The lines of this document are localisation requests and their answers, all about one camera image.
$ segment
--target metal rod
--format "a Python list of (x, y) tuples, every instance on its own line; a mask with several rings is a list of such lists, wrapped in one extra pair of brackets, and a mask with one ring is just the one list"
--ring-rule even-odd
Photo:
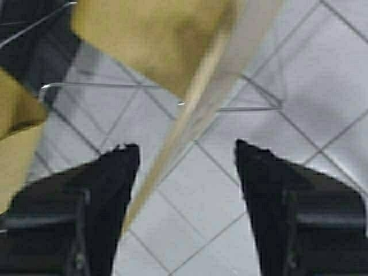
[(33, 23), (33, 24), (29, 25), (28, 27), (26, 27), (25, 29), (19, 31), (18, 33), (14, 34), (14, 35), (10, 36), (9, 38), (7, 38), (6, 40), (2, 41), (0, 43), (0, 49), (3, 48), (6, 44), (8, 44), (8, 43), (12, 42), (13, 40), (17, 39), (18, 37), (24, 35), (26, 32), (32, 30), (34, 27), (40, 25), (41, 23), (43, 23), (47, 19), (53, 17), (55, 14), (58, 14), (62, 10), (66, 9), (67, 7), (75, 5), (75, 4), (77, 4), (77, 2), (74, 2), (74, 1), (65, 3), (61, 7), (54, 10), (52, 13), (49, 13), (47, 16), (41, 18), (40, 20), (38, 20), (35, 23)]
[(217, 112), (245, 112), (245, 111), (268, 111), (268, 110), (282, 110), (282, 106), (271, 107), (250, 107), (250, 108), (221, 108)]
[(39, 101), (44, 102), (46, 93), (48, 89), (52, 87), (96, 87), (96, 88), (155, 88), (159, 89), (160, 87), (157, 85), (118, 85), (118, 84), (109, 84), (109, 83), (79, 83), (79, 82), (54, 82), (49, 83), (48, 85), (44, 85), (41, 87), (39, 91)]
[(7, 27), (7, 26), (14, 26), (14, 25), (22, 25), (26, 24), (27, 21), (14, 21), (14, 22), (6, 22), (6, 23), (0, 23), (0, 27)]
[(272, 98), (277, 103), (277, 105), (282, 105), (283, 101), (281, 99), (277, 98), (274, 94), (272, 94), (271, 92), (269, 92), (268, 90), (263, 88), (261, 85), (256, 83), (254, 80), (252, 80), (251, 78), (249, 78), (245, 75), (241, 75), (240, 77), (245, 79), (247, 82), (249, 82), (255, 88), (257, 88), (259, 90), (259, 92), (261, 92), (261, 93), (267, 95), (268, 97)]

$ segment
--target tiled floor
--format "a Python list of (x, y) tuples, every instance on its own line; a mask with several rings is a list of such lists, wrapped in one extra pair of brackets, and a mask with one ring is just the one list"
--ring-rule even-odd
[[(233, 164), (244, 138), (368, 192), (368, 4), (288, 0), (244, 69), (280, 98), (281, 112), (222, 114), (179, 162), (121, 239), (114, 273), (259, 275)], [(149, 83), (84, 45), (70, 82)], [(241, 80), (229, 106), (267, 106)], [(177, 115), (157, 89), (67, 89), (59, 94), (29, 174), (35, 180), (94, 159), (117, 143), (140, 144), (136, 189)]]

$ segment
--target floor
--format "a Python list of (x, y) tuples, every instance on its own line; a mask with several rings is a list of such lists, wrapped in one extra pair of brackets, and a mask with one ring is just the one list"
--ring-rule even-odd
[[(288, 0), (228, 106), (283, 111), (219, 115), (121, 239), (114, 274), (260, 275), (233, 164), (237, 138), (368, 193), (368, 1)], [(66, 81), (149, 83), (85, 44)], [(96, 158), (117, 143), (141, 146), (135, 191), (177, 115), (163, 89), (67, 89), (45, 127), (29, 181)]]

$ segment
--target metal wire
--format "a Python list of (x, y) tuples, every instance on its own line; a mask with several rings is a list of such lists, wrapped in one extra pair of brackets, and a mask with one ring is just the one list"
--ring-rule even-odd
[(109, 83), (80, 83), (80, 82), (53, 82), (41, 87), (39, 91), (39, 101), (44, 102), (47, 91), (52, 87), (94, 87), (94, 88), (108, 88), (108, 89), (118, 89), (118, 88), (153, 88), (159, 89), (157, 85), (119, 85), (119, 84), (109, 84)]
[[(220, 108), (217, 110), (217, 112), (251, 112), (251, 111), (272, 111), (272, 110), (282, 110), (284, 101), (276, 97), (271, 92), (267, 91), (265, 88), (263, 88), (261, 85), (254, 82), (251, 78), (241, 75), (241, 78), (245, 79), (250, 85), (253, 85), (256, 88), (256, 91), (260, 94), (263, 94), (265, 97), (271, 98), (274, 102), (276, 102), (275, 105), (271, 106), (252, 106), (252, 107), (235, 107), (235, 108)], [(178, 102), (178, 106), (185, 105), (185, 102), (180, 101)]]
[(0, 23), (0, 27), (23, 25), (23, 24), (26, 24), (26, 23), (27, 23), (27, 21), (4, 22), (4, 23)]
[(61, 11), (63, 11), (64, 9), (66, 9), (67, 7), (72, 6), (72, 5), (75, 5), (75, 4), (77, 4), (77, 2), (75, 2), (75, 1), (67, 2), (67, 3), (63, 4), (61, 7), (57, 8), (56, 10), (54, 10), (53, 12), (49, 13), (47, 16), (44, 16), (43, 18), (41, 18), (40, 20), (36, 21), (35, 23), (30, 24), (25, 29), (23, 29), (23, 30), (17, 32), (16, 34), (8, 37), (7, 39), (3, 40), (0, 43), (0, 49), (3, 48), (5, 45), (9, 44), (10, 42), (12, 42), (13, 40), (17, 39), (18, 37), (20, 37), (20, 36), (24, 35), (25, 33), (29, 32), (34, 27), (42, 24), (47, 19), (50, 19), (51, 17), (53, 17), (56, 14), (60, 13)]

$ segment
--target white floor tile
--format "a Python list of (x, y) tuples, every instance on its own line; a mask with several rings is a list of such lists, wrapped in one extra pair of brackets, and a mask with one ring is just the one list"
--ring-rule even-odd
[(368, 192), (368, 117), (355, 124), (341, 138), (332, 143), (326, 153), (357, 184)]
[(59, 151), (55, 150), (55, 146), (45, 138), (45, 135), (39, 142), (37, 152), (49, 165), (53, 173), (64, 171), (71, 167), (71, 164), (60, 156)]
[(318, 0), (286, 0), (245, 73), (253, 76)]
[[(267, 105), (252, 86), (239, 93), (230, 106)], [(244, 139), (259, 147), (269, 148), (280, 157), (303, 162), (315, 153), (315, 148), (276, 111), (222, 114), (200, 140), (206, 150), (231, 174), (239, 179), (234, 164), (236, 139)]]
[(159, 189), (207, 240), (245, 209), (240, 189), (197, 146)]
[(107, 152), (107, 151), (112, 151), (117, 146), (119, 146), (120, 148), (123, 148), (124, 143), (113, 142), (109, 138), (106, 138), (106, 140), (105, 140), (103, 146), (100, 148), (100, 150), (101, 150), (102, 153), (104, 153), (104, 152)]
[[(111, 80), (108, 77), (93, 75), (84, 76), (72, 68), (66, 82), (133, 84), (124, 79)], [(99, 142), (100, 136), (108, 133), (118, 115), (130, 103), (135, 88), (100, 88), (100, 87), (66, 87), (60, 91), (55, 102), (56, 107), (81, 131), (92, 140)]]
[(170, 271), (204, 245), (199, 234), (158, 193), (149, 199), (132, 230)]
[(74, 96), (75, 93), (83, 92), (78, 89), (60, 90), (53, 106), (98, 147), (105, 137), (105, 130), (95, 119), (97, 115), (85, 106), (81, 99), (82, 95), (78, 95), (77, 98)]
[(327, 0), (327, 2), (361, 33), (368, 37), (367, 0)]
[(44, 136), (37, 149), (40, 155), (56, 170), (90, 162), (97, 154), (55, 113), (47, 119)]
[(139, 91), (109, 136), (115, 144), (136, 143), (141, 150), (140, 169), (147, 172), (171, 125), (171, 120), (144, 92)]
[(367, 45), (319, 6), (256, 81), (286, 89), (284, 112), (322, 146), (367, 108), (367, 63)]
[(320, 173), (327, 174), (333, 178), (336, 178), (337, 180), (340, 180), (348, 186), (353, 185), (348, 176), (322, 154), (318, 154), (310, 162), (308, 162), (306, 166)]
[(215, 239), (208, 250), (236, 274), (260, 276), (258, 253), (248, 215), (245, 214)]
[(274, 99), (268, 97), (265, 93), (262, 93), (262, 91), (249, 84), (245, 79), (241, 78), (234, 85), (233, 91), (231, 92), (228, 102), (224, 105), (224, 107), (269, 108), (271, 104), (274, 104)]
[(235, 276), (236, 274), (222, 264), (211, 252), (204, 249), (173, 273), (173, 276), (187, 275)]
[(113, 271), (115, 276), (168, 274), (129, 232), (119, 241)]

